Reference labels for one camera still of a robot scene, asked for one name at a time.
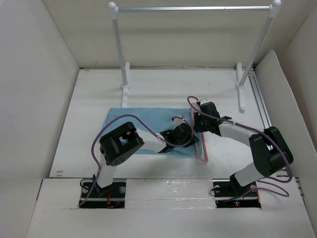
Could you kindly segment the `light blue trousers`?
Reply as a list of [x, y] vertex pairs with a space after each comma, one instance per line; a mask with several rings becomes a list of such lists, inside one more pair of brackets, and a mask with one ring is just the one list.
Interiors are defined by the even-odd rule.
[[[105, 127], [110, 121], [121, 116], [131, 114], [137, 116], [145, 125], [147, 125], [153, 132], [159, 133], [169, 129], [174, 129], [172, 124], [172, 117], [183, 114], [185, 120], [191, 123], [191, 111], [189, 108], [174, 109], [174, 108], [110, 108], [108, 115], [104, 121], [103, 127]], [[135, 118], [124, 117], [112, 123], [101, 136], [104, 136], [108, 132], [114, 130], [120, 125], [126, 122], [132, 122], [137, 129], [149, 132], [144, 126], [142, 126]], [[141, 155], [158, 155], [152, 149], [146, 149], [146, 145], [142, 146], [135, 154]], [[189, 146], [187, 148], [176, 147], [165, 155], [180, 156], [180, 157], [196, 157], [195, 146]]]

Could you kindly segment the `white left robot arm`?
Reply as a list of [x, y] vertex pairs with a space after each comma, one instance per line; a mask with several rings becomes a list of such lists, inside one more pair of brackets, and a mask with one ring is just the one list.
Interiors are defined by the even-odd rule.
[[113, 183], [115, 167], [127, 161], [140, 148], [165, 154], [175, 148], [187, 148], [200, 140], [194, 135], [191, 125], [182, 115], [172, 118], [173, 129], [155, 133], [145, 125], [137, 116], [131, 114], [121, 115], [110, 121], [103, 129], [122, 118], [133, 118], [146, 130], [138, 129], [133, 122], [128, 121], [111, 130], [105, 135], [98, 135], [100, 152], [104, 160], [98, 163], [98, 171], [93, 182], [93, 191], [98, 196], [106, 196]]

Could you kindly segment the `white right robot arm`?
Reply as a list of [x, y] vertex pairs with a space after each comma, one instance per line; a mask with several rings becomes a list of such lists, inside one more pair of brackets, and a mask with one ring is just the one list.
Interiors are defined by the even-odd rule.
[[211, 132], [220, 137], [238, 141], [251, 149], [253, 161], [230, 176], [229, 189], [234, 195], [241, 195], [251, 183], [268, 178], [281, 183], [292, 179], [290, 165], [293, 155], [279, 129], [271, 126], [260, 131], [234, 122], [231, 117], [220, 117], [215, 104], [208, 100], [197, 100], [194, 130]]

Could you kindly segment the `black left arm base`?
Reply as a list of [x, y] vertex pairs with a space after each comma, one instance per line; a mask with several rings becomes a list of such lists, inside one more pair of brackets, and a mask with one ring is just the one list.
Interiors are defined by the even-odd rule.
[[107, 187], [100, 188], [97, 184], [88, 196], [95, 176], [80, 181], [81, 194], [79, 208], [83, 209], [123, 209], [125, 207], [126, 180], [114, 179]]

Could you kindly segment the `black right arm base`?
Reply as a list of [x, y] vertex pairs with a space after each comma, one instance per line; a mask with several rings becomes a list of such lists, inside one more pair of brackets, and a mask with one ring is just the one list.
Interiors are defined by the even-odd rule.
[[216, 208], [261, 208], [256, 182], [241, 186], [233, 176], [230, 179], [213, 179], [210, 196]]

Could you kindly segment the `pink clothes hanger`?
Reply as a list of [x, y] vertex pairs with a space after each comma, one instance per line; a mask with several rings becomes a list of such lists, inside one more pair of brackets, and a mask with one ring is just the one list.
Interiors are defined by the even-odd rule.
[[[198, 109], [199, 106], [197, 103], [194, 103], [193, 105], [195, 109]], [[195, 122], [194, 122], [193, 108], [191, 108], [191, 123], [192, 123], [192, 129], [194, 129]], [[209, 161], [204, 134], [201, 134], [200, 141], [195, 144], [195, 152], [196, 152], [196, 157], [199, 163], [206, 164]]]

